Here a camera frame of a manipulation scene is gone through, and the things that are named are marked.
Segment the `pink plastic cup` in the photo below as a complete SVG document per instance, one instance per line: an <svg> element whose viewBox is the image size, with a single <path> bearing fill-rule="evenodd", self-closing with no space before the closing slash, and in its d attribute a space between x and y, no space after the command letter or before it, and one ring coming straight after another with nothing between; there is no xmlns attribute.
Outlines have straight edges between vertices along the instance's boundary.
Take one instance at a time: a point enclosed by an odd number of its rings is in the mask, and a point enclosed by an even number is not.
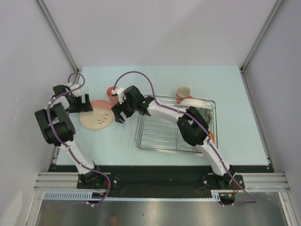
<svg viewBox="0 0 301 226"><path fill-rule="evenodd" d="M109 101L111 102L112 105L115 105L119 100L118 100L118 96L114 96L112 94L114 87L109 87L106 91L107 97L109 99Z"/></svg>

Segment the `pink cream floral plate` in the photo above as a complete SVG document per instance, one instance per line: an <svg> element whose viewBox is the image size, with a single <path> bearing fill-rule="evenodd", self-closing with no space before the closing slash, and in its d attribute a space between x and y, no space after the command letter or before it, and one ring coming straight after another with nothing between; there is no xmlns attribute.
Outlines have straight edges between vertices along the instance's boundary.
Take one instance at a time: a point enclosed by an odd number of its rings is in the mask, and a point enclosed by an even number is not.
<svg viewBox="0 0 301 226"><path fill-rule="evenodd" d="M84 128L92 131L102 130L108 127L115 119L110 102L95 100L91 102L91 106L93 108L92 111L79 114L79 121Z"/></svg>

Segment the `metal wire dish rack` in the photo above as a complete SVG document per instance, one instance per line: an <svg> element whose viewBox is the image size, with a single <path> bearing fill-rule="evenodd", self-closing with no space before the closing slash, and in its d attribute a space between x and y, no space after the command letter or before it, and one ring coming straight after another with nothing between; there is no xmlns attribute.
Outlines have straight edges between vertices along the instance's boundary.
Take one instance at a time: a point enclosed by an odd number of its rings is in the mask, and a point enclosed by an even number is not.
<svg viewBox="0 0 301 226"><path fill-rule="evenodd" d="M208 126L213 132L214 144L218 146L216 103L213 100L202 99L211 106L213 123ZM135 145L141 150L161 151L167 153L184 153L202 156L195 147L187 144L181 136L180 130L173 122L149 116L138 117L135 133Z"/></svg>

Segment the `aluminium front rail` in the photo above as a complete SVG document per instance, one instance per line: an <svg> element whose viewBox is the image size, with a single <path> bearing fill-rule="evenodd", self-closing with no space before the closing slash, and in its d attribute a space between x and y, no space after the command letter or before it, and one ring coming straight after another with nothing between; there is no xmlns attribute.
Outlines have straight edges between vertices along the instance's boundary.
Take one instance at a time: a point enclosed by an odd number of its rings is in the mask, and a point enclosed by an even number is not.
<svg viewBox="0 0 301 226"><path fill-rule="evenodd" d="M250 192L289 192L284 173L240 173L245 189ZM75 191L78 175L73 172L41 172L36 179L36 191Z"/></svg>

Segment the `left aluminium frame post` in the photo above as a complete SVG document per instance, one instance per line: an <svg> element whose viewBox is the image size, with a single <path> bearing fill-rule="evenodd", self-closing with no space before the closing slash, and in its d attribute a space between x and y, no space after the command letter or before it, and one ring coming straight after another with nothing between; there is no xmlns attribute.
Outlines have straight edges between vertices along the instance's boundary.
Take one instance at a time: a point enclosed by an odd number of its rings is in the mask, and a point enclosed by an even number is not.
<svg viewBox="0 0 301 226"><path fill-rule="evenodd" d="M79 68L77 67L75 60L73 59L71 52L69 48L67 47L66 42L64 41L63 36L61 35L61 32L59 31L46 3L44 0L35 0L34 1L40 10L42 16L44 17L46 24L48 25L50 31L52 32L59 48L61 49L64 57L66 58L68 64L72 68L74 72L78 72Z"/></svg>

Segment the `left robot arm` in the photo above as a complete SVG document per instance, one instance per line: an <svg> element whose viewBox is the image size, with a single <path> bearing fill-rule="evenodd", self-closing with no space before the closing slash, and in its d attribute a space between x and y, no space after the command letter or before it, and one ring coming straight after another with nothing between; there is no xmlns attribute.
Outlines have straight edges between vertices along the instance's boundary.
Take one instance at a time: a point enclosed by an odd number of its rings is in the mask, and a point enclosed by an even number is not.
<svg viewBox="0 0 301 226"><path fill-rule="evenodd" d="M78 171L77 188L108 188L108 181L95 163L77 145L76 130L69 118L70 113L92 113L89 94L82 101L82 85L57 85L54 96L46 108L36 111L35 117L45 141L64 150L72 159Z"/></svg>

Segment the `orange white bowl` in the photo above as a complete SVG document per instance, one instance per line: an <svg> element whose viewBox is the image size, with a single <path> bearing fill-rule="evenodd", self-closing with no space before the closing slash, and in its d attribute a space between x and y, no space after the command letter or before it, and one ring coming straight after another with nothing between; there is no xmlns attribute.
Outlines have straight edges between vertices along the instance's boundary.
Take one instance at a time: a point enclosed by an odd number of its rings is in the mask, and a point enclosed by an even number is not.
<svg viewBox="0 0 301 226"><path fill-rule="evenodd" d="M214 137L213 132L210 131L209 134L210 134L210 137L211 137L212 141L215 142L215 137Z"/></svg>

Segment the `green floral bowl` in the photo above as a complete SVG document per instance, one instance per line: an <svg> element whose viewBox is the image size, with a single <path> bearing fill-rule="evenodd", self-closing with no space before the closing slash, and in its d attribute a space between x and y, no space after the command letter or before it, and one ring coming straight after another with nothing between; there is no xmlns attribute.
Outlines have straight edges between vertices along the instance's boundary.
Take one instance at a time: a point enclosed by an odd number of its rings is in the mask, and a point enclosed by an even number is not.
<svg viewBox="0 0 301 226"><path fill-rule="evenodd" d="M213 123L212 109L200 108L199 113L208 125L212 125Z"/></svg>

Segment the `orange white mug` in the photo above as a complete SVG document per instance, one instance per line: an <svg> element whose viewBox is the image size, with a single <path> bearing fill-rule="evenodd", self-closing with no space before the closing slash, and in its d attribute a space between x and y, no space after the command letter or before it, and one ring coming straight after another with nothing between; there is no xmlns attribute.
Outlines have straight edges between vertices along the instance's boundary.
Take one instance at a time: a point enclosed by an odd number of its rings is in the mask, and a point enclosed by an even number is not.
<svg viewBox="0 0 301 226"><path fill-rule="evenodd" d="M184 99L193 98L191 96L190 88L187 86L180 86L176 90L176 101L177 104L180 104Z"/></svg>

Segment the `white grey-rimmed deep plate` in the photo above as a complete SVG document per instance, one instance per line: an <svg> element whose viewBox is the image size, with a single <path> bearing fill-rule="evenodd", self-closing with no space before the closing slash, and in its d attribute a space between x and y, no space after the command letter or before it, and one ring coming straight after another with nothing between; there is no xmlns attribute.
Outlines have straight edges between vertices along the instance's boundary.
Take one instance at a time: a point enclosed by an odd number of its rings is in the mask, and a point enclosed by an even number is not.
<svg viewBox="0 0 301 226"><path fill-rule="evenodd" d="M183 106L193 106L198 108L204 108L204 109L211 109L211 106L208 105L203 100L193 99L193 98L186 98L180 102L180 105Z"/></svg>

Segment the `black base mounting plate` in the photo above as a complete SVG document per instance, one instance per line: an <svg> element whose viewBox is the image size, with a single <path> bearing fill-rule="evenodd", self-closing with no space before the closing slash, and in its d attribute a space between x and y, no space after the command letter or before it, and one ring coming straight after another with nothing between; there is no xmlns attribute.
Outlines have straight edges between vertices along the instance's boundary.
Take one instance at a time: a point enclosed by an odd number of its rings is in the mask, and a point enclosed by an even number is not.
<svg viewBox="0 0 301 226"><path fill-rule="evenodd" d="M110 198L138 199L198 199L208 198L210 192L231 191L235 181L245 186L248 174L273 173L272 166L233 166L229 175L217 176L210 166L97 166L104 176L88 172L81 176L75 166L51 165L49 173L63 187L100 191L110 187Z"/></svg>

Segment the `aluminium frame post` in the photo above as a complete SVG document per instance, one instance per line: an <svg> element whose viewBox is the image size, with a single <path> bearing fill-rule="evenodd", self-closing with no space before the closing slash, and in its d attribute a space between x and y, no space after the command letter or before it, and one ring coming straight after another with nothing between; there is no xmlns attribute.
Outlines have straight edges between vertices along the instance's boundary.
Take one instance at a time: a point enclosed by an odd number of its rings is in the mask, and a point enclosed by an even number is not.
<svg viewBox="0 0 301 226"><path fill-rule="evenodd" d="M261 42L263 41L264 37L266 36L269 28L271 27L272 23L274 22L278 12L280 11L280 8L285 3L285 0L277 0L275 1L275 4L273 5L271 11L268 14L267 19L265 20L259 34L257 35L255 42L253 43L250 51L248 52L245 60L243 61L240 70L241 72L244 72L246 68L248 67L249 63L251 62L253 56L255 55L257 49L259 48Z"/></svg>
<svg viewBox="0 0 301 226"><path fill-rule="evenodd" d="M63 36L61 35L61 32L59 31L46 3L44 0L35 0L34 1L40 10L42 16L44 17L46 24L48 25L50 31L52 32L59 48L61 49L64 57L66 58L68 64L72 68L74 72L78 72L79 68L77 67L75 60L73 59L71 52L69 48L67 47L66 42L64 41Z"/></svg>

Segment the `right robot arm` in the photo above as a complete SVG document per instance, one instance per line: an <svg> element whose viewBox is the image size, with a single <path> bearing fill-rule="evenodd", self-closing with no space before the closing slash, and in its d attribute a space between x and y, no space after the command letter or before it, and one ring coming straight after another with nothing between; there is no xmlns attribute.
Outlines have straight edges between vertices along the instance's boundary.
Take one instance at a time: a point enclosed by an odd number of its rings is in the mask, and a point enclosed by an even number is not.
<svg viewBox="0 0 301 226"><path fill-rule="evenodd" d="M144 96L133 85L126 89L114 87L111 94L118 99L111 108L115 122L124 123L125 119L121 114L129 118L135 112L172 122L177 125L183 140L207 158L220 188L228 189L237 182L235 170L218 151L209 134L208 124L195 107L185 109L166 105L154 95Z"/></svg>

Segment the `right aluminium frame post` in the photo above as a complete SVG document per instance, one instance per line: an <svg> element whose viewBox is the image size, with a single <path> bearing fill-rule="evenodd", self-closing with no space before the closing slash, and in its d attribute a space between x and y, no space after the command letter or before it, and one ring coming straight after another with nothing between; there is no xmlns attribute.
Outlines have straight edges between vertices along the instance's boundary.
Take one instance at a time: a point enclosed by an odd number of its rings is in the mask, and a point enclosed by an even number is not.
<svg viewBox="0 0 301 226"><path fill-rule="evenodd" d="M264 37L266 36L269 28L271 27L272 23L274 22L278 12L280 11L280 8L285 3L285 0L277 0L275 1L275 4L273 5L271 11L268 14L267 19L265 20L259 34L257 35L255 42L253 43L250 51L248 52L245 60L243 61L240 70L241 72L244 72L246 68L248 67L249 63L251 62L253 56L255 55L257 49L259 48L261 42L263 41Z"/></svg>

